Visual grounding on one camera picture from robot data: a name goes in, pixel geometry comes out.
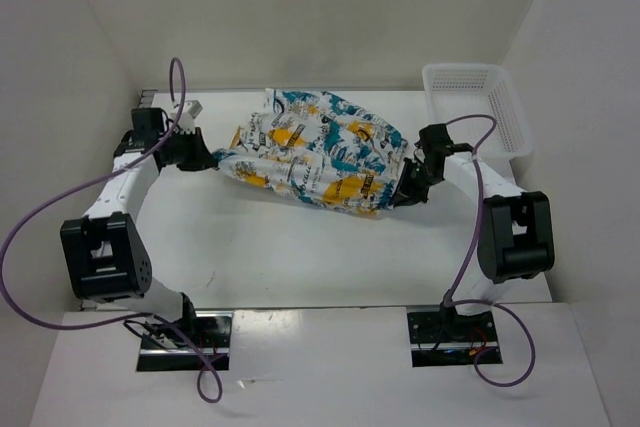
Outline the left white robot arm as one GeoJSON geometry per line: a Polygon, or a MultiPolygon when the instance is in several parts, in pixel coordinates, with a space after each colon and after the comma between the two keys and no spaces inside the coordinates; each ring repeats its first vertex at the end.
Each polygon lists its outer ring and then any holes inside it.
{"type": "Polygon", "coordinates": [[[77,298],[156,314],[166,320],[165,336],[180,347],[196,341],[200,323],[186,294],[153,277],[136,220],[163,168],[199,172],[214,167],[195,124],[201,111],[198,101],[171,113],[157,107],[133,110],[132,127],[113,154],[113,178],[82,217],[65,221],[60,229],[77,298]]]}

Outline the patterned white blue yellow shorts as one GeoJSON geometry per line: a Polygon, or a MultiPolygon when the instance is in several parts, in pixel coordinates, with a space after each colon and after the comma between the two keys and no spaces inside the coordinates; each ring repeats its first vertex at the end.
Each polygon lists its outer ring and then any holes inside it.
{"type": "Polygon", "coordinates": [[[279,196],[347,214],[392,207],[407,139],[379,115],[327,91],[268,88],[216,170],[279,196]]]}

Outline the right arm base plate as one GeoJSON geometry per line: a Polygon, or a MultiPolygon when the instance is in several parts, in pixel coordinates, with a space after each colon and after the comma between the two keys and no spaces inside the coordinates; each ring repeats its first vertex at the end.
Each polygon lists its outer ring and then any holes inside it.
{"type": "Polygon", "coordinates": [[[463,316],[438,306],[406,311],[412,366],[450,367],[502,364],[491,312],[463,316]]]}

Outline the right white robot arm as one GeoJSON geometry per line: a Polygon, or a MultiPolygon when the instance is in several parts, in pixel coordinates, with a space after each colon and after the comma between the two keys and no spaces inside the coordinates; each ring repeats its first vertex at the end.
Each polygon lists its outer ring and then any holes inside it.
{"type": "Polygon", "coordinates": [[[444,184],[476,205],[474,229],[462,265],[439,306],[440,332],[460,340],[474,319],[511,285],[530,280],[555,264],[550,201],[541,191],[526,191],[498,174],[479,156],[479,144],[454,142],[448,125],[419,132],[421,156],[405,159],[390,204],[425,203],[431,188],[444,184]]]}

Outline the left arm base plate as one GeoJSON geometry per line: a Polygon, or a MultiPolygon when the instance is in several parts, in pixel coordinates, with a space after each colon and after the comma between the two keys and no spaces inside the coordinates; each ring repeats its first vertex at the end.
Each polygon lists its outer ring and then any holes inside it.
{"type": "MultiPolygon", "coordinates": [[[[219,371],[229,369],[233,316],[231,311],[199,310],[192,331],[186,332],[219,371]]],[[[127,328],[140,340],[137,372],[195,372],[204,366],[193,349],[167,326],[131,321],[127,328]]]]}

